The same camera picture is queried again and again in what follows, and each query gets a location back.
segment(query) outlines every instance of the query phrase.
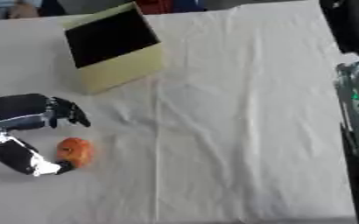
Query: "white tablecloth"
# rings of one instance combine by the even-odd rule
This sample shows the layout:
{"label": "white tablecloth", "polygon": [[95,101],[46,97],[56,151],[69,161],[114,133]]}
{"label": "white tablecloth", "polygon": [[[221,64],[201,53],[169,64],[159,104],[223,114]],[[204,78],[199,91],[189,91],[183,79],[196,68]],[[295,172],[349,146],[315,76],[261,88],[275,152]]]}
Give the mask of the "white tablecloth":
{"label": "white tablecloth", "polygon": [[317,1],[148,17],[166,69],[94,96],[74,81],[67,19],[0,21],[0,95],[80,104],[90,129],[16,135],[49,158],[84,137],[95,161],[42,178],[0,164],[1,224],[353,219],[332,85],[341,56]]}

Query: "floor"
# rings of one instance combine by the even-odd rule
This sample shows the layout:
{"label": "floor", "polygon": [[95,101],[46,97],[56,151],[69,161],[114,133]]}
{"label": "floor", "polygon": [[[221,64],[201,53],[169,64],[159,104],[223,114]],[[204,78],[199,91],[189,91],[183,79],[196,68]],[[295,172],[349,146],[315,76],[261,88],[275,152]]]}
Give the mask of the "floor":
{"label": "floor", "polygon": [[[129,2],[130,0],[59,0],[69,14],[89,14],[103,11],[111,7]],[[265,2],[282,2],[285,0],[197,0],[209,10],[221,10],[240,4],[253,4]]]}

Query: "prosthetic hand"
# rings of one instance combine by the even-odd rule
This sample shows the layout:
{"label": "prosthetic hand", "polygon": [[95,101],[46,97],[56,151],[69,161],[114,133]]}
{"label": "prosthetic hand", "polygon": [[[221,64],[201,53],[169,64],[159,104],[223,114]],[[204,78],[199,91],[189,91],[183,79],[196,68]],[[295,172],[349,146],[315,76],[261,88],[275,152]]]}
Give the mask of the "prosthetic hand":
{"label": "prosthetic hand", "polygon": [[59,119],[90,126],[83,111],[73,102],[42,94],[23,94],[0,97],[0,162],[11,169],[35,177],[42,174],[61,174],[74,169],[70,161],[51,163],[39,152],[10,135],[13,130],[35,130],[57,127]]}

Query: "table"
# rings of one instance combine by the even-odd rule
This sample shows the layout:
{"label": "table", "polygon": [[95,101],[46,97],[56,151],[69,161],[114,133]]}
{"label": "table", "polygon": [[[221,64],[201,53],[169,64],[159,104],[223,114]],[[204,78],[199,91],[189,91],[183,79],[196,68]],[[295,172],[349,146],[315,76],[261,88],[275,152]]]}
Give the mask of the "table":
{"label": "table", "polygon": [[93,127],[18,132],[52,158],[64,137],[95,162],[31,178],[0,164],[0,223],[348,223],[354,212],[332,80],[341,60],[316,1],[150,16],[165,70],[80,94],[60,23],[0,21],[0,95],[75,101]]}

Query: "open box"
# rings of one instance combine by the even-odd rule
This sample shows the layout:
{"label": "open box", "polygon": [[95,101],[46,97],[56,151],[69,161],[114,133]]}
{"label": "open box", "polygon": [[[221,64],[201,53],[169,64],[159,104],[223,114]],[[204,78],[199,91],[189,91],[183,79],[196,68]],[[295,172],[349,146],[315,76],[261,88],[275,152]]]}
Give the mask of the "open box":
{"label": "open box", "polygon": [[78,75],[90,94],[162,67],[160,41],[135,3],[66,24],[66,36]]}

